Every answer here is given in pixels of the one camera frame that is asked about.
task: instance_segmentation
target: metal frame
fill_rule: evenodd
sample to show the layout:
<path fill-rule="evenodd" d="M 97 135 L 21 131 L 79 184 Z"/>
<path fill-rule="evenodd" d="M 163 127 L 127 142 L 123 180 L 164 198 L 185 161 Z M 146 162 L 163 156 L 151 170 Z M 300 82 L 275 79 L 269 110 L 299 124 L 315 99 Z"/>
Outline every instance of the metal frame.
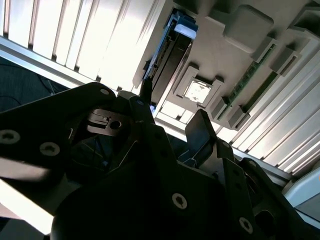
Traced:
<path fill-rule="evenodd" d="M 155 123 L 161 127 L 164 128 L 165 132 L 167 134 L 170 134 L 184 142 L 187 142 L 187 138 L 186 138 L 186 134 L 183 130 L 181 130 L 180 128 L 168 124 L 167 122 L 159 119 L 159 118 L 155 118 Z M 233 154 L 238 157 L 240 160 L 244 159 L 244 158 L 249 158 L 254 160 L 255 162 L 257 162 L 260 167 L 266 172 L 267 176 L 278 186 L 280 187 L 284 187 L 288 184 L 288 182 L 293 179 L 293 176 L 285 171 L 282 171 L 280 169 L 278 169 L 275 166 L 272 166 L 262 160 L 259 160 L 245 152 L 242 152 L 234 147 L 232 147 L 233 150 Z"/>

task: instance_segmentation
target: black cable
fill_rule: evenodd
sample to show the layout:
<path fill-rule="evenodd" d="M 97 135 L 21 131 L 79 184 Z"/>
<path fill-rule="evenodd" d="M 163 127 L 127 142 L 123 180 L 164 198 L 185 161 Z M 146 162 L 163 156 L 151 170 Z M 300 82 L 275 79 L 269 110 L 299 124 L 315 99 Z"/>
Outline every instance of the black cable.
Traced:
<path fill-rule="evenodd" d="M 99 146 L 99 148 L 100 148 L 100 150 L 101 150 L 101 154 L 102 154 L 102 156 L 103 156 L 103 160 L 106 161 L 106 162 L 108 162 L 108 161 L 107 161 L 108 157 L 107 157 L 107 155 L 106 155 L 106 153 L 105 153 L 104 147 L 102 146 L 102 143 L 101 143 L 101 140 L 100 140 L 99 135 L 96 137 L 96 141 L 97 141 L 98 146 Z"/>
<path fill-rule="evenodd" d="M 18 101 L 15 97 L 13 96 L 6 96 L 6 95 L 3 95 L 3 96 L 0 96 L 0 98 L 9 98 L 9 99 L 12 99 L 12 100 L 15 100 L 20 106 L 22 105 L 20 101 Z"/>
<path fill-rule="evenodd" d="M 95 163 L 95 155 L 96 155 L 96 149 L 97 149 L 97 141 L 96 138 L 94 140 L 94 149 L 93 149 L 93 155 L 92 155 L 92 162 Z"/>
<path fill-rule="evenodd" d="M 41 76 L 40 76 L 39 74 L 37 74 L 37 73 L 36 73 L 36 76 L 38 77 L 38 79 L 39 79 L 40 83 L 43 85 L 43 87 L 49 92 L 49 94 L 53 93 L 53 92 L 50 90 L 50 88 L 48 88 L 48 87 L 45 85 L 45 83 L 42 81 Z"/>
<path fill-rule="evenodd" d="M 33 72 L 33 71 L 30 71 L 29 69 L 23 68 L 23 67 L 21 67 L 21 66 L 15 66 L 15 65 L 10 65 L 10 64 L 3 64 L 3 63 L 0 63 L 0 66 L 3 66 L 3 67 L 12 67 L 12 68 L 16 68 L 16 69 L 22 69 L 22 70 L 28 71 L 29 73 L 34 73 L 34 74 L 38 77 L 38 79 L 39 79 L 40 83 L 43 85 L 43 87 L 49 92 L 49 94 L 51 94 L 51 90 L 45 85 L 45 83 L 42 81 L 42 78 L 41 78 L 41 76 L 40 76 L 39 74 L 37 74 L 37 73 L 35 73 L 35 72 Z"/>

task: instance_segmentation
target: metal slat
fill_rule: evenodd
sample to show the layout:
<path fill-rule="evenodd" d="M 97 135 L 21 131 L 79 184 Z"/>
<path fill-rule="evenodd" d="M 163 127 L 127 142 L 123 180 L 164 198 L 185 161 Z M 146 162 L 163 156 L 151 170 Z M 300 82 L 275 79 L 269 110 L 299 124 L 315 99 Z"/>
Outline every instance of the metal slat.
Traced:
<path fill-rule="evenodd" d="M 79 13 L 80 0 L 65 0 L 55 50 L 56 62 L 65 65 Z"/>
<path fill-rule="evenodd" d="M 79 10 L 80 12 L 76 21 L 74 34 L 72 37 L 70 49 L 65 64 L 69 69 L 74 69 L 76 66 L 76 62 L 81 48 L 81 43 L 86 32 L 92 4 L 93 0 L 83 0 L 81 3 Z"/>
<path fill-rule="evenodd" d="M 315 79 L 320 81 L 320 68 Z M 301 126 L 310 116 L 320 108 L 320 84 L 313 88 L 294 108 L 267 134 L 254 148 L 249 151 L 250 155 L 262 158 L 267 156 L 275 146 L 285 140 L 290 134 Z M 276 165 L 280 159 L 265 160 L 267 163 Z"/>
<path fill-rule="evenodd" d="M 75 88 L 92 80 L 60 64 L 0 37 L 0 57 L 29 69 L 67 88 Z"/>
<path fill-rule="evenodd" d="M 8 38 L 27 48 L 33 12 L 33 0 L 10 0 Z"/>
<path fill-rule="evenodd" d="M 54 51 L 63 0 L 38 1 L 33 51 L 51 59 Z"/>
<path fill-rule="evenodd" d="M 94 2 L 77 65 L 79 73 L 96 79 L 101 61 L 117 22 L 122 0 Z"/>
<path fill-rule="evenodd" d="M 292 98 L 288 101 L 290 102 L 290 105 L 288 106 L 283 104 L 283 108 L 285 108 L 284 110 L 287 108 L 292 110 L 288 112 L 283 119 L 279 121 L 278 124 L 275 125 L 275 127 L 273 127 L 272 130 L 270 130 L 268 134 L 266 134 L 249 151 L 250 155 L 257 157 L 258 159 L 266 157 L 275 146 L 281 143 L 280 141 L 285 140 L 293 131 L 295 131 L 302 123 L 304 123 L 312 113 L 319 109 L 320 84 L 318 84 L 315 88 L 313 86 L 320 81 L 319 77 L 320 68 L 316 67 L 308 74 L 308 76 L 306 76 L 306 78 L 300 81 L 299 88 L 297 87 L 292 90 L 293 92 L 290 93 Z M 277 159 L 276 162 L 270 159 L 270 161 L 267 162 L 275 166 L 279 161 L 280 159 Z"/>
<path fill-rule="evenodd" d="M 299 165 L 303 165 L 305 163 L 305 159 L 308 159 L 310 153 L 313 150 L 317 150 L 320 143 L 320 132 L 316 132 L 313 134 L 309 139 L 307 139 L 303 144 L 301 144 L 300 148 L 294 152 L 292 155 L 290 155 L 289 158 L 286 159 L 286 161 L 282 162 L 280 164 L 279 169 L 288 171 L 288 167 L 291 168 L 291 170 L 294 170 L 294 168 L 298 168 Z"/>
<path fill-rule="evenodd" d="M 292 68 L 291 72 L 286 75 L 286 78 L 288 79 L 280 77 L 276 81 L 270 91 L 267 92 L 268 95 L 265 95 L 270 102 L 265 99 L 262 99 L 261 103 L 259 102 L 257 108 L 260 110 L 262 109 L 262 111 L 259 112 L 256 110 L 256 114 L 253 113 L 253 121 L 249 121 L 246 124 L 245 130 L 234 142 L 234 147 L 238 147 L 241 151 L 247 151 L 250 146 L 263 137 L 263 134 L 266 134 L 277 121 L 281 120 L 281 118 L 290 110 L 288 108 L 290 106 L 293 107 L 295 101 L 302 98 L 300 94 L 304 92 L 306 85 L 301 83 L 306 81 L 306 78 L 310 75 L 310 71 L 314 70 L 319 62 L 319 53 L 314 56 L 315 50 L 318 52 L 319 41 L 316 41 L 315 43 L 311 42 L 310 45 L 313 48 L 311 51 L 312 59 L 310 60 L 309 51 L 308 54 L 305 54 L 300 59 L 300 62 L 297 63 L 299 68 Z"/>
<path fill-rule="evenodd" d="M 237 135 L 237 131 L 236 130 L 231 130 L 228 129 L 226 127 L 223 127 L 219 133 L 217 134 L 217 136 L 219 138 L 221 138 L 222 140 L 226 141 L 227 143 L 230 143 L 231 140 Z"/>
<path fill-rule="evenodd" d="M 272 109 L 268 108 L 268 105 L 272 102 L 276 95 L 278 95 L 283 89 L 283 85 L 288 82 L 289 77 L 293 78 L 299 72 L 308 72 L 306 65 L 310 65 L 311 59 L 319 50 L 319 41 L 311 39 L 307 46 L 301 51 L 302 57 L 297 64 L 292 68 L 292 72 L 289 72 L 285 77 L 279 77 L 270 88 L 269 91 L 262 97 L 257 105 L 250 111 L 251 118 L 240 130 L 237 139 L 232 144 L 233 147 L 239 148 L 242 144 L 246 144 L 246 140 L 251 137 L 251 134 L 260 126 L 264 124 L 264 120 L 268 115 L 272 113 Z M 242 151 L 246 151 L 250 145 L 243 145 Z"/>
<path fill-rule="evenodd" d="M 152 6 L 158 1 L 130 0 L 126 11 L 114 30 L 102 63 L 101 83 L 112 89 L 122 87 L 130 91 L 133 87 L 132 79 L 141 60 L 139 39 L 144 37 L 144 26 L 148 25 L 148 16 Z"/>
<path fill-rule="evenodd" d="M 276 161 L 280 169 L 284 169 L 287 165 L 295 160 L 292 158 L 304 145 L 310 143 L 315 136 L 320 133 L 320 111 L 310 116 L 301 127 L 292 133 L 283 143 L 274 150 L 266 159 L 267 163 Z"/>
<path fill-rule="evenodd" d="M 6 0 L 0 0 L 0 36 L 4 35 L 5 13 L 6 13 Z"/>

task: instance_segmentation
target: cable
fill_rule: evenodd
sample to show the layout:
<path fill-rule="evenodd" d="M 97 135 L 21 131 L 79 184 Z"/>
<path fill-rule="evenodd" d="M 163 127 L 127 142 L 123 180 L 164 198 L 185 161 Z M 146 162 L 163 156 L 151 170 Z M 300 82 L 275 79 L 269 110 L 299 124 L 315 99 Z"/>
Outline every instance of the cable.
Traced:
<path fill-rule="evenodd" d="M 50 88 L 48 88 L 45 83 L 42 81 L 42 78 L 39 74 L 36 73 L 36 76 L 38 77 L 40 83 L 42 84 L 42 86 L 49 92 L 49 94 L 52 94 L 53 92 L 50 91 Z"/>
<path fill-rule="evenodd" d="M 196 161 L 195 159 L 193 159 L 193 158 L 189 158 L 189 159 L 183 161 L 182 163 L 183 163 L 183 164 L 186 164 L 186 162 L 188 162 L 189 160 L 193 160 L 195 167 L 197 167 L 197 161 Z"/>
<path fill-rule="evenodd" d="M 92 155 L 92 162 L 94 163 L 95 162 L 95 153 L 96 153 L 96 149 L 97 149 L 97 141 L 96 141 L 96 138 L 93 139 L 94 140 L 94 150 L 93 150 L 93 155 Z"/>
<path fill-rule="evenodd" d="M 51 87 L 52 93 L 53 93 L 53 94 L 56 94 L 56 93 L 55 93 L 55 90 L 54 90 L 54 88 L 52 87 L 51 82 L 50 82 L 49 79 L 48 79 L 48 83 L 49 83 L 49 85 L 50 85 L 50 87 Z"/>
<path fill-rule="evenodd" d="M 18 101 L 15 97 L 13 96 L 6 96 L 6 95 L 3 95 L 3 96 L 0 96 L 0 98 L 9 98 L 9 99 L 12 99 L 12 100 L 15 100 L 16 103 L 18 103 L 20 106 L 22 105 L 20 101 Z"/>
<path fill-rule="evenodd" d="M 83 145 L 85 145 L 87 148 L 89 148 L 92 152 L 94 151 L 89 145 L 87 145 L 86 143 L 82 142 Z M 94 154 L 97 154 L 100 158 L 104 158 L 103 156 L 101 156 L 99 153 L 95 152 Z"/>
<path fill-rule="evenodd" d="M 101 168 L 98 168 L 98 167 L 95 167 L 95 166 L 90 166 L 90 165 L 78 162 L 78 161 L 74 160 L 73 158 L 72 158 L 72 161 L 75 162 L 76 164 L 79 164 L 79 165 L 84 166 L 84 167 L 93 168 L 93 169 L 97 169 L 99 171 L 103 171 L 103 169 L 101 169 Z"/>

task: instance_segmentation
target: screw hole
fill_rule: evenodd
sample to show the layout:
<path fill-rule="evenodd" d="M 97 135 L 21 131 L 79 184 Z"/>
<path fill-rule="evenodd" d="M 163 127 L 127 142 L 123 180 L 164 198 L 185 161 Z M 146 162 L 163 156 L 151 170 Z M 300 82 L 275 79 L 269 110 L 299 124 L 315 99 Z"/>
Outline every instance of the screw hole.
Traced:
<path fill-rule="evenodd" d="M 121 122 L 113 121 L 110 123 L 110 128 L 113 130 L 119 129 L 121 127 Z"/>
<path fill-rule="evenodd" d="M 235 184 L 235 187 L 236 187 L 237 189 L 239 189 L 239 190 L 242 190 L 242 187 L 241 187 L 241 185 L 240 185 L 239 183 L 236 183 L 236 184 Z"/>
<path fill-rule="evenodd" d="M 49 146 L 44 147 L 44 150 L 53 153 L 56 149 L 53 146 L 49 145 Z"/>
<path fill-rule="evenodd" d="M 106 89 L 100 89 L 100 92 L 103 93 L 104 95 L 109 95 L 109 92 Z"/>
<path fill-rule="evenodd" d="M 6 139 L 6 140 L 12 140 L 12 139 L 14 139 L 14 135 L 12 133 L 8 132 L 8 133 L 3 134 L 2 138 Z"/>
<path fill-rule="evenodd" d="M 239 172 L 237 170 L 233 170 L 234 175 L 239 176 Z"/>
<path fill-rule="evenodd" d="M 163 158 L 168 157 L 168 153 L 167 153 L 165 150 L 161 150 L 161 151 L 160 151 L 160 155 L 161 155 Z"/>

